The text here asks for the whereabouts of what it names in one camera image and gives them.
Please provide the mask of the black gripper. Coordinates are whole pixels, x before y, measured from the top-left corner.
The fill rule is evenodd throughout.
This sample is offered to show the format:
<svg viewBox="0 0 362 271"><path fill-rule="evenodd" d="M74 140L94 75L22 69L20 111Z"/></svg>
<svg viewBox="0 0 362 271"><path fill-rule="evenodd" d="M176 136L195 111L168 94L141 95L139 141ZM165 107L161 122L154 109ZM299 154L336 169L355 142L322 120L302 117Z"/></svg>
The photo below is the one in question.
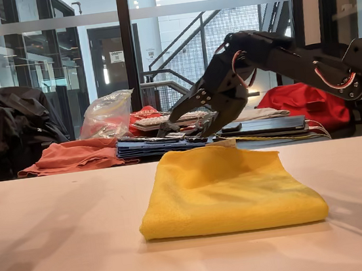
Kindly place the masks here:
<svg viewBox="0 0 362 271"><path fill-rule="evenodd" d="M201 76L201 88L191 89L174 105L169 121L176 123L186 113L204 106L211 100L212 94L235 94L238 88L245 92L254 75L246 54L242 49L227 49L215 54ZM231 123L246 106L247 100L247 97L227 98L212 104L211 109L216 114L204 122L200 136L207 138Z"/></svg>

